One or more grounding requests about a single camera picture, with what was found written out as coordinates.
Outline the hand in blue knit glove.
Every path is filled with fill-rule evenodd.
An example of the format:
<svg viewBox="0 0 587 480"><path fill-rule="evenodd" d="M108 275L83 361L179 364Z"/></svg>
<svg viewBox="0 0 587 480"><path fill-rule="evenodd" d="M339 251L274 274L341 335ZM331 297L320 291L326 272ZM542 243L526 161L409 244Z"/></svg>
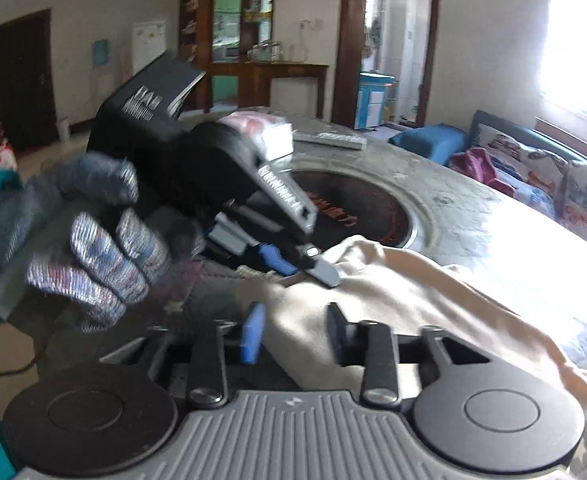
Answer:
<svg viewBox="0 0 587 480"><path fill-rule="evenodd" d="M77 157L28 182L13 170L0 170L0 274L73 200L121 209L113 232L88 212L78 212L69 247L38 252L25 268L26 284L77 305L83 332L109 330L148 296L171 262L164 239L135 214L138 198L134 165L100 153Z"/></svg>

